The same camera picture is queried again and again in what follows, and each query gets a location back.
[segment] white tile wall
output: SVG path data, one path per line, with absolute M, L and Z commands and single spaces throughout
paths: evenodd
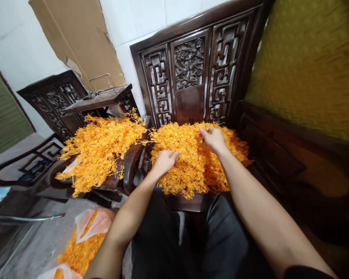
M 27 0 L 0 0 L 0 71 L 44 137 L 52 130 L 16 91 L 67 69 L 57 59 Z
M 200 13 L 202 0 L 165 0 L 167 26 Z
M 229 0 L 202 0 L 202 12 Z
M 166 27 L 164 0 L 129 0 L 138 38 Z
M 156 31 L 227 0 L 100 0 L 109 37 L 140 113 L 143 99 L 129 46 Z M 0 0 L 0 70 L 15 92 L 68 68 L 57 59 L 28 0 Z M 17 96 L 37 131 L 51 133 L 39 114 Z

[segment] plastic bag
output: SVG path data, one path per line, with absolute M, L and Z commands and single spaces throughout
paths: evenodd
M 79 273 L 76 273 L 75 271 L 73 271 L 67 263 L 62 263 L 62 264 L 52 268 L 51 270 L 38 276 L 38 279 L 53 279 L 57 269 L 63 270 L 63 278 L 64 279 L 83 279 L 83 277 Z
M 98 212 L 95 219 L 92 222 L 92 225 L 90 226 L 86 234 L 81 238 L 81 235 L 83 234 L 86 226 L 88 225 L 90 218 L 96 210 L 98 210 Z M 64 237 L 58 242 L 54 253 L 55 258 L 48 264 L 47 268 L 45 269 L 49 270 L 43 273 L 42 275 L 38 276 L 38 279 L 53 279 L 57 269 L 62 269 L 64 271 L 64 279 L 82 279 L 83 277 L 79 273 L 72 270 L 67 263 L 55 266 L 57 264 L 56 257 L 64 252 L 65 247 L 67 246 L 69 239 L 72 237 L 75 229 L 77 233 L 76 243 L 81 243 L 96 234 L 106 233 L 109 230 L 109 227 L 114 217 L 114 212 L 107 208 L 100 207 L 88 209 L 83 213 L 79 214 L 75 218 L 74 226 L 69 227 L 66 230 Z
M 114 218 L 114 214 L 111 212 L 111 210 L 108 210 L 106 208 L 98 208 L 97 216 L 93 220 L 93 223 L 90 226 L 88 232 L 82 238 L 80 238 L 95 210 L 95 208 L 88 209 L 75 218 L 78 236 L 76 243 L 83 242 L 96 234 L 107 233 L 107 231 L 109 230 L 112 222 L 111 220 Z

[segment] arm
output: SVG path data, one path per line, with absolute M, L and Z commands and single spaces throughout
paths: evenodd
M 125 250 L 145 216 L 151 194 L 159 178 L 168 172 L 179 152 L 160 151 L 152 170 L 132 192 L 115 216 L 106 238 L 86 272 L 84 279 L 120 279 Z
M 222 131 L 207 131 L 200 133 L 222 164 L 237 212 L 277 277 L 302 265 L 337 278 L 287 211 L 231 154 Z

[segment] cardboard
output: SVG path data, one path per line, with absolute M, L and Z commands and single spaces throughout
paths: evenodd
M 99 0 L 30 0 L 29 4 L 58 59 L 81 75 L 87 90 L 126 84 Z M 111 78 L 90 82 L 105 74 Z

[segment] pile of orange flowers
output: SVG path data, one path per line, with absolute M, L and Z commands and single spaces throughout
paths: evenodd
M 241 141 L 233 130 L 226 127 L 220 127 L 214 123 L 184 124 L 182 126 L 179 126 L 178 123 L 171 123 L 162 126 L 157 132 L 150 133 L 151 140 L 155 142 L 151 152 L 152 162 L 155 162 L 161 150 L 180 152 L 174 167 L 158 182 L 166 195 L 181 193 L 186 199 L 191 200 L 195 192 L 229 191 L 217 156 L 196 137 L 199 134 L 199 128 L 206 127 L 220 128 L 231 153 L 245 167 L 252 163 L 247 157 L 247 143 Z
M 121 120 L 88 115 L 85 121 L 91 123 L 79 128 L 75 137 L 65 142 L 66 147 L 59 159 L 67 160 L 78 155 L 77 162 L 70 171 L 58 173 L 56 178 L 73 179 L 74 198 L 80 192 L 89 192 L 93 186 L 101 186 L 110 175 L 119 175 L 118 178 L 123 179 L 124 166 L 117 165 L 116 160 L 124 159 L 129 147 L 141 143 L 142 135 L 147 132 L 146 123 L 135 111 L 134 108 L 132 114 Z
M 93 223 L 93 220 L 96 218 L 98 210 L 93 212 L 81 238 L 88 232 L 90 226 Z M 96 234 L 87 240 L 76 243 L 77 240 L 77 230 L 74 231 L 72 238 L 69 240 L 65 252 L 59 255 L 57 260 L 58 264 L 67 263 L 70 268 L 82 277 L 84 277 L 86 271 L 88 270 L 89 265 L 97 254 L 98 249 L 100 248 L 102 242 L 106 237 L 106 232 L 101 234 Z M 54 279 L 63 279 L 63 270 L 57 269 Z

